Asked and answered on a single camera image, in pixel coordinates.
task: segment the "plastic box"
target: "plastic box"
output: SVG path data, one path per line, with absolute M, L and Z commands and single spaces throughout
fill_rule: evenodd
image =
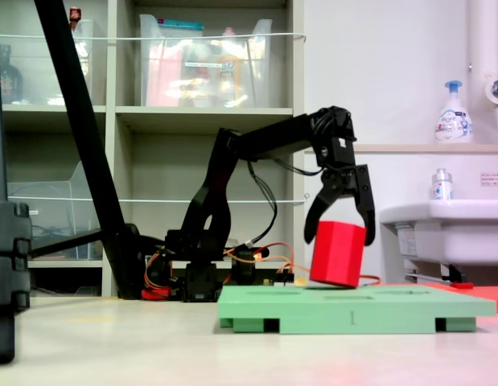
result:
M 7 190 L 10 201 L 29 206 L 33 247 L 99 228 L 80 162 L 69 181 L 8 183 Z M 97 243 L 85 244 L 47 258 L 96 260 L 101 258 L 101 246 Z
M 74 32 L 77 54 L 94 105 L 105 104 L 106 40 L 93 20 L 81 20 Z M 21 97 L 14 104 L 64 105 L 56 71 L 45 39 L 0 37 L 0 44 L 10 45 L 10 64 L 22 77 Z
M 163 39 L 158 21 L 140 15 L 143 106 L 272 107 L 269 103 L 270 37 Z M 260 20 L 253 34 L 268 34 Z

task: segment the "white sink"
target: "white sink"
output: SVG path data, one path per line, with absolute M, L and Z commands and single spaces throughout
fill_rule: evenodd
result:
M 401 254 L 441 264 L 498 265 L 498 199 L 431 200 L 385 209 Z

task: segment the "black pole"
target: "black pole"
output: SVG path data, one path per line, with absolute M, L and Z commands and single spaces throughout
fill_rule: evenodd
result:
M 120 230 L 125 227 L 125 222 L 63 2 L 35 0 L 35 4 L 63 93 L 98 221 L 102 229 Z
M 35 4 L 97 211 L 102 243 L 119 296 L 139 299 L 142 296 L 145 273 L 140 236 L 136 227 L 128 226 L 121 214 L 63 1 L 35 0 Z

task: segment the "green platform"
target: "green platform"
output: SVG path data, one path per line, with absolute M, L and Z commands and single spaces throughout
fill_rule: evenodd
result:
M 475 331 L 493 316 L 493 301 L 423 286 L 359 289 L 225 286 L 220 326 L 281 334 L 416 334 Z

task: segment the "shelf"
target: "shelf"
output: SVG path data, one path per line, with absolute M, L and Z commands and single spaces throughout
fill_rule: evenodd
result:
M 293 117 L 293 109 L 197 109 L 118 106 L 134 133 L 216 134 L 219 128 L 249 132 Z
M 354 145 L 354 152 L 357 154 L 370 153 L 428 153 L 428 154 L 446 154 L 446 153 L 474 153 L 474 154 L 498 154 L 498 145 L 481 144 L 481 143 L 455 143 L 447 145 Z M 306 153 L 313 154 L 312 148 L 308 148 Z
M 102 268 L 102 260 L 29 260 L 29 268 Z
M 188 261 L 173 261 L 173 269 L 185 269 Z M 218 269 L 231 269 L 231 261 L 215 261 Z M 262 261 L 256 263 L 256 269 L 279 269 L 284 265 L 285 261 Z
M 134 0 L 136 6 L 179 8 L 285 8 L 287 0 Z
M 98 129 L 105 132 L 105 106 L 94 106 Z M 65 106 L 3 105 L 7 133 L 70 133 Z

